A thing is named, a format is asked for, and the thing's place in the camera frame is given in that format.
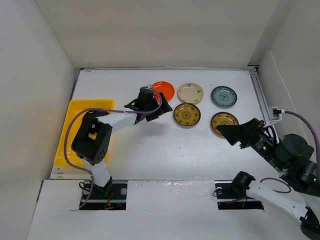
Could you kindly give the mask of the orange plate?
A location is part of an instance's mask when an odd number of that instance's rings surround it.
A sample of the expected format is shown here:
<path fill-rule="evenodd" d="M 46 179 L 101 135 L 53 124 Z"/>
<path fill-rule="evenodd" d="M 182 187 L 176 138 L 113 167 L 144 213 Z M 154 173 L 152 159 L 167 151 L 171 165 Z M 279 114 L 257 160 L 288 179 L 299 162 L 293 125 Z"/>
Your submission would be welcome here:
<path fill-rule="evenodd" d="M 169 102 L 175 95 L 174 86 L 167 81 L 157 81 L 152 84 L 153 89 L 158 93 L 163 93 L 165 99 Z"/>

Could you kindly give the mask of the brown gold patterned plate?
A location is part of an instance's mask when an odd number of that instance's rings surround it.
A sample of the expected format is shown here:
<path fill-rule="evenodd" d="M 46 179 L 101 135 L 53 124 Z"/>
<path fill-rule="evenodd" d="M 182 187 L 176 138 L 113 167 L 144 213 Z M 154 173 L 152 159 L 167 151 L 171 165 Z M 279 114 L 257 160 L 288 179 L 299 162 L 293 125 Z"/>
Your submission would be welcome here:
<path fill-rule="evenodd" d="M 174 121 L 183 128 L 192 128 L 201 120 L 200 109 L 191 103 L 181 103 L 173 110 Z"/>

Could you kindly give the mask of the cream plate with calligraphy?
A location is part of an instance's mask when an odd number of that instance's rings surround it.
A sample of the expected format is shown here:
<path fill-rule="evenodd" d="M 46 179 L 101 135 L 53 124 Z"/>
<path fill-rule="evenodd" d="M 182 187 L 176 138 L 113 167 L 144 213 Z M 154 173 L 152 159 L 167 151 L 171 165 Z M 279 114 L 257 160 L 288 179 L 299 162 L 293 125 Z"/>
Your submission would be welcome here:
<path fill-rule="evenodd" d="M 197 104 L 203 99 L 204 91 L 200 85 L 188 82 L 178 88 L 177 95 L 185 103 Z"/>

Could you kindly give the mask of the blue white porcelain plate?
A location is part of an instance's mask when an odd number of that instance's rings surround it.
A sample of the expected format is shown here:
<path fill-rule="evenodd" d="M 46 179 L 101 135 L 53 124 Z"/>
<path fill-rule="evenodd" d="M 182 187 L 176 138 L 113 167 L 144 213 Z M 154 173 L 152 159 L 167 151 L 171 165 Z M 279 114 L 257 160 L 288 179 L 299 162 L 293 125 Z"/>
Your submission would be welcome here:
<path fill-rule="evenodd" d="M 221 108 L 230 108 L 238 101 L 237 93 L 228 86 L 217 86 L 211 91 L 211 99 L 215 105 Z"/>

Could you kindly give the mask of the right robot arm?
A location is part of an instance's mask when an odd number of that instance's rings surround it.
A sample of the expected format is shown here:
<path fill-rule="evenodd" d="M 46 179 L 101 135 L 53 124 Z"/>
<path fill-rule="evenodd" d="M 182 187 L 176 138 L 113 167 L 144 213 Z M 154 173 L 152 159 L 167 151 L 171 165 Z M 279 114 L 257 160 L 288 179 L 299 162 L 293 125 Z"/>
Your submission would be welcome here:
<path fill-rule="evenodd" d="M 240 125 L 217 125 L 216 129 L 234 146 L 252 148 L 273 169 L 290 189 L 304 197 L 305 204 L 295 203 L 264 186 L 251 174 L 240 171 L 231 182 L 232 193 L 240 198 L 252 198 L 272 206 L 286 215 L 310 240 L 320 238 L 320 181 L 317 164 L 311 161 L 314 148 L 297 134 L 278 139 L 275 130 L 264 121 L 253 118 Z"/>

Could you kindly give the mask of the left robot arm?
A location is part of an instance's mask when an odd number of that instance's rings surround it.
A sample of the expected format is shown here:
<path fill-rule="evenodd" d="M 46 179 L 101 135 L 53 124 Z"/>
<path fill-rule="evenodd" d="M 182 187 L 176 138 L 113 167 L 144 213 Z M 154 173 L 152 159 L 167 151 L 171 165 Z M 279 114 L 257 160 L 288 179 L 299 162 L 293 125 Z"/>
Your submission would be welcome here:
<path fill-rule="evenodd" d="M 144 86 L 122 110 L 91 108 L 85 112 L 71 149 L 84 160 L 98 197 L 107 198 L 112 191 L 113 180 L 105 163 L 112 134 L 143 120 L 153 121 L 172 110 L 163 92 Z"/>

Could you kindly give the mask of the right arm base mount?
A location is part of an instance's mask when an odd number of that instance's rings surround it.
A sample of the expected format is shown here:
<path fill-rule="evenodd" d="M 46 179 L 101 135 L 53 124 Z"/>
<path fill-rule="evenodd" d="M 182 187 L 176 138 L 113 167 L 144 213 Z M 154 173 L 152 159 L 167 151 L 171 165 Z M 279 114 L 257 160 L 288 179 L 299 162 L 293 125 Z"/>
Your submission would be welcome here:
<path fill-rule="evenodd" d="M 215 180 L 212 196 L 217 200 L 219 210 L 264 210 L 263 203 L 247 196 L 249 184 L 256 179 L 240 171 L 232 180 Z"/>

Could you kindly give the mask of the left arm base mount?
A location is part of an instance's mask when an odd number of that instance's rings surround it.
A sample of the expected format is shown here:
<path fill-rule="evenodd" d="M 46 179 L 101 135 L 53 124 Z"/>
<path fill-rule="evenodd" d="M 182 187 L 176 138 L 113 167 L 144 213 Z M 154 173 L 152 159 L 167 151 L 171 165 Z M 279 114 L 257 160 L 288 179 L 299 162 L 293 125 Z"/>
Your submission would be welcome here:
<path fill-rule="evenodd" d="M 127 206 L 127 181 L 114 181 L 111 186 L 103 193 L 102 188 L 97 186 L 89 196 L 89 199 L 84 203 L 89 195 L 91 181 L 85 180 L 79 183 L 81 189 L 79 209 L 88 211 L 124 211 Z"/>

